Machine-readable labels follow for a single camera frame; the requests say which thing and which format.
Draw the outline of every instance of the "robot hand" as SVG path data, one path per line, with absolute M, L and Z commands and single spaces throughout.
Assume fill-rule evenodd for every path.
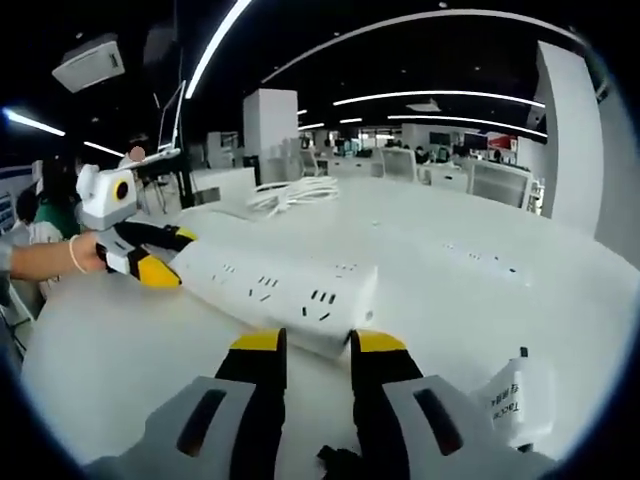
M 152 245 L 181 252 L 196 236 L 190 231 L 167 225 L 164 228 L 138 222 L 120 222 L 103 232 L 96 232 L 96 251 L 112 271 L 133 275 L 143 285 L 174 288 L 180 277 L 142 245 Z

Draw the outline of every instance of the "human arm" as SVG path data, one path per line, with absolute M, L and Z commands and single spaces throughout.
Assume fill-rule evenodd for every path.
M 86 272 L 105 269 L 96 253 L 96 236 L 87 232 L 73 241 L 73 255 Z M 28 247 L 13 247 L 9 274 L 19 280 L 43 281 L 49 278 L 79 272 L 69 242 L 42 243 Z

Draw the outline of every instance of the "person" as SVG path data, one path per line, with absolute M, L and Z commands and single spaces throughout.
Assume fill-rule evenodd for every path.
M 424 148 L 422 148 L 421 146 L 418 146 L 418 148 L 416 148 L 416 163 L 418 165 L 422 165 L 423 163 L 427 162 L 427 156 L 424 153 Z
M 106 268 L 96 252 L 97 237 L 85 232 L 71 241 L 13 246 L 0 241 L 0 274 L 16 280 L 40 282 L 78 272 Z
M 145 159 L 145 151 L 144 148 L 134 146 L 129 153 L 127 153 L 120 163 L 118 164 L 118 168 L 125 167 L 130 165 L 131 163 L 141 162 Z
M 31 243 L 69 240 L 80 233 L 75 207 L 75 170 L 61 160 L 50 160 L 42 166 L 42 192 L 31 228 Z
M 16 201 L 16 216 L 18 220 L 14 224 L 12 230 L 16 230 L 23 226 L 29 226 L 33 223 L 38 210 L 38 199 L 32 188 L 23 190 Z

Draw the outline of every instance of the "white power strip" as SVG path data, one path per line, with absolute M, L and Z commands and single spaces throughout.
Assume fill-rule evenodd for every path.
M 339 357 L 349 332 L 373 319 L 375 265 L 267 255 L 198 240 L 170 263 L 182 286 L 258 328 L 286 327 L 292 344 Z

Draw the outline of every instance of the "black ceiling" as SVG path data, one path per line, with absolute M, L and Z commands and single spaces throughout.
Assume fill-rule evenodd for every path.
M 177 86 L 180 77 L 191 78 L 212 32 L 233 3 L 157 0 L 150 8 L 142 0 L 73 0 L 18 5 L 10 34 L 2 33 L 5 72 L 9 72 L 3 78 L 2 103 L 68 135 L 61 139 L 11 125 L 2 132 L 2 162 L 28 163 L 34 156 L 76 148 L 85 140 L 123 151 L 136 134 L 155 136 L 159 114 L 153 92 L 164 94 Z M 216 52 L 193 99 L 186 103 L 186 136 L 241 130 L 243 98 L 278 67 L 336 35 L 402 15 L 440 10 L 438 3 L 404 0 L 382 8 L 365 0 L 254 0 Z M 573 12 L 566 7 L 564 11 L 555 6 L 541 8 L 539 2 L 517 6 L 506 1 L 447 3 L 450 8 L 515 11 L 565 28 L 571 25 Z M 583 15 L 581 21 L 589 24 L 597 18 L 585 19 Z M 160 22 L 174 27 L 176 47 L 161 64 L 145 66 L 147 33 Z M 118 34 L 127 72 L 71 94 L 51 71 L 66 51 L 107 32 Z M 297 90 L 300 108 L 309 110 L 301 121 L 328 125 L 351 117 L 364 117 L 365 123 L 371 124 L 388 123 L 386 115 L 412 113 L 407 104 L 426 100 L 402 98 L 332 106 L 336 100 L 376 93 L 461 89 L 532 99 L 537 85 L 538 39 L 578 49 L 561 35 L 512 20 L 424 19 L 345 40 L 262 86 Z M 512 102 L 472 97 L 436 100 L 444 115 L 519 126 L 524 126 L 529 111 L 529 107 Z M 89 149 L 82 150 L 82 155 L 108 157 Z

